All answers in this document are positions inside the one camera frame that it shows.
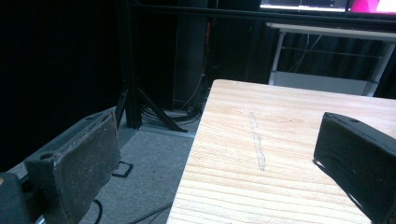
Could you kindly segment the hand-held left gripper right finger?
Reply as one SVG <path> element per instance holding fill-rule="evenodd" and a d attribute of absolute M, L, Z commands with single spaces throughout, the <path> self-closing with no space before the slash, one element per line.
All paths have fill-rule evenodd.
<path fill-rule="evenodd" d="M 362 121 L 326 112 L 313 163 L 373 224 L 396 224 L 396 139 Z"/>

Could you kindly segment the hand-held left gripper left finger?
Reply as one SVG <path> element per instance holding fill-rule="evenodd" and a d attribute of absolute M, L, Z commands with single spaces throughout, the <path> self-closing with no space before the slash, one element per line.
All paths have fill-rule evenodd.
<path fill-rule="evenodd" d="M 117 122 L 106 110 L 75 123 L 24 160 L 43 190 L 48 224 L 78 224 L 120 161 Z"/>

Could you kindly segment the white metal rack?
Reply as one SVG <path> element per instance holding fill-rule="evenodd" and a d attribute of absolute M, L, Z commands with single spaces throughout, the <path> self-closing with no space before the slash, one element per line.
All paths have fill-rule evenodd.
<path fill-rule="evenodd" d="M 278 31 L 275 86 L 373 96 L 396 50 L 396 34 L 268 23 Z"/>

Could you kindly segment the black metal stand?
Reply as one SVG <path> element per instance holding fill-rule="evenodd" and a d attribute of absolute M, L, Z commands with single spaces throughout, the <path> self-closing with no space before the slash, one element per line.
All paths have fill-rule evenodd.
<path fill-rule="evenodd" d="M 135 35 L 136 18 L 133 5 L 134 0 L 115 0 L 122 76 L 122 89 L 116 106 L 117 123 L 120 124 L 122 115 L 125 115 L 127 127 L 135 130 L 139 129 L 142 126 L 142 104 L 145 103 L 167 129 L 186 133 L 187 130 L 177 126 L 139 83 L 139 75 L 136 70 L 137 38 Z"/>

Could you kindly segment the pink screen monitor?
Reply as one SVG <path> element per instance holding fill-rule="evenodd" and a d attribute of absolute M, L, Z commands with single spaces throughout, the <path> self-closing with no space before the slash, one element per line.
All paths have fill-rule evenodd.
<path fill-rule="evenodd" d="M 396 0 L 350 0 L 349 11 L 396 15 Z"/>

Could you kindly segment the computer monitor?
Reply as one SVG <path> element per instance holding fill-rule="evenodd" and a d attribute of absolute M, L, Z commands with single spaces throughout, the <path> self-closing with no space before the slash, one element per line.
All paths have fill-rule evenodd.
<path fill-rule="evenodd" d="M 262 9 L 345 12 L 348 0 L 262 0 Z"/>

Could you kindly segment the black square floor bracket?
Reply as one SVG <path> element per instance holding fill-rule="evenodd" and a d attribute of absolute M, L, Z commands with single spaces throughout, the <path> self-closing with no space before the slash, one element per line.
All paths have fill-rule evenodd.
<path fill-rule="evenodd" d="M 114 177 L 127 178 L 134 169 L 134 166 L 125 161 L 120 161 L 118 168 L 113 172 Z"/>

